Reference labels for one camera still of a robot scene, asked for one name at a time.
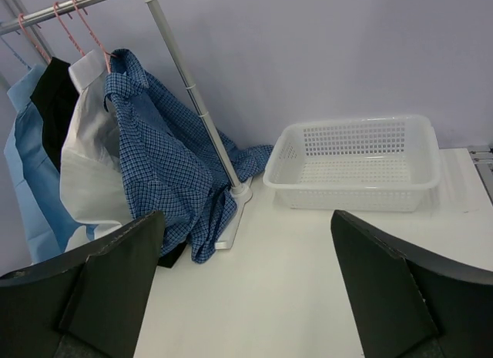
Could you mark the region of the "pink hanger of white shirt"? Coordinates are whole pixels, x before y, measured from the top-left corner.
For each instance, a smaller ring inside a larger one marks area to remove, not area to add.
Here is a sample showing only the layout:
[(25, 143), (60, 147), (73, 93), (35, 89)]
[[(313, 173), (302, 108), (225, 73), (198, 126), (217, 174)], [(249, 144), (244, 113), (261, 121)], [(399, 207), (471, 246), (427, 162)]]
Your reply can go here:
[(61, 15), (59, 14), (59, 3), (54, 2), (52, 9), (53, 9), (53, 12), (55, 14), (56, 19), (59, 21), (59, 24), (62, 26), (63, 30), (67, 34), (69, 41), (74, 45), (74, 47), (76, 48), (76, 50), (80, 53), (80, 55), (82, 57), (85, 56), (86, 55), (85, 52), (82, 50), (82, 48), (80, 47), (78, 42), (74, 39), (72, 33), (69, 31), (68, 27), (66, 26), (66, 24), (62, 20)]

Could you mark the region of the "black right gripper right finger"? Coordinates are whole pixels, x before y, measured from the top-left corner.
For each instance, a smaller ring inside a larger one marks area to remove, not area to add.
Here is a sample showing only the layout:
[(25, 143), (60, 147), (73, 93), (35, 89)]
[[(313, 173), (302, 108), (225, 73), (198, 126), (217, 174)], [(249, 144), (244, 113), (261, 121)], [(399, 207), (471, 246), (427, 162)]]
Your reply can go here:
[(492, 273), (342, 210), (330, 231), (366, 357), (490, 357)]

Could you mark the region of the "blue checked shirt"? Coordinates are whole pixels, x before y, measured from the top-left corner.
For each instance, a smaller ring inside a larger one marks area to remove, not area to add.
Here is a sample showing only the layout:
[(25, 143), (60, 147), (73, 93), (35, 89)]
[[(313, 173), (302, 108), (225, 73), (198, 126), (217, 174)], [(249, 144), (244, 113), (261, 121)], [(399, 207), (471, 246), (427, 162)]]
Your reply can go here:
[(162, 256), (188, 243), (192, 261), (206, 262), (237, 205), (199, 116), (128, 49), (112, 53), (105, 101), (116, 110), (122, 184), (132, 217), (163, 212)]

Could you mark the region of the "white shirt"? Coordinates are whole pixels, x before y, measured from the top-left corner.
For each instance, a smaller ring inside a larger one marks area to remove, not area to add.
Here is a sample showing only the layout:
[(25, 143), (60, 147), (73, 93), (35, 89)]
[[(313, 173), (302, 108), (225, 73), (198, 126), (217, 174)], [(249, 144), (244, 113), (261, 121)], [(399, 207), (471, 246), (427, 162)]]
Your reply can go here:
[(62, 146), (60, 199), (81, 226), (66, 251), (132, 220), (122, 184), (116, 111), (103, 106), (107, 76), (103, 55), (92, 50), (69, 66), (69, 75), (79, 98)]

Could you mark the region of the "pink hanger of checked shirt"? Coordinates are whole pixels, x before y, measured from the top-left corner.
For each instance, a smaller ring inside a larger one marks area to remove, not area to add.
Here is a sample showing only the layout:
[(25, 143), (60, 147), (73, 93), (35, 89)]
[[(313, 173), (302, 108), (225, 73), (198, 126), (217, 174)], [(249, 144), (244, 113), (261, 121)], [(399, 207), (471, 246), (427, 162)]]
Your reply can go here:
[(101, 49), (101, 51), (103, 53), (104, 60), (105, 60), (107, 72), (110, 73), (111, 72), (111, 58), (112, 58), (112, 54), (106, 50), (106, 48), (104, 47), (104, 45), (99, 41), (98, 37), (96, 36), (96, 34), (94, 33), (94, 31), (92, 30), (92, 28), (89, 25), (89, 23), (86, 21), (86, 16), (88, 15), (88, 12), (86, 11), (86, 9), (85, 8), (81, 8), (79, 6), (79, 1), (78, 0), (72, 0), (72, 4), (73, 4), (73, 7), (74, 7), (77, 15), (80, 17), (83, 25), (89, 31), (90, 36), (92, 37), (92, 39), (94, 40), (94, 42), (98, 45), (98, 47)]

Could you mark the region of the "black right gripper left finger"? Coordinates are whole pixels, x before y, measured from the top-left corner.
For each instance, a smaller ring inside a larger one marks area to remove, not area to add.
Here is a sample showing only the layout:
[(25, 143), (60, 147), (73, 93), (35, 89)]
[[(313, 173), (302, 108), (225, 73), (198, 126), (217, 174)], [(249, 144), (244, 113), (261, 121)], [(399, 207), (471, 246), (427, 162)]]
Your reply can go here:
[(150, 212), (109, 235), (1, 277), (3, 357), (131, 357), (165, 218)]

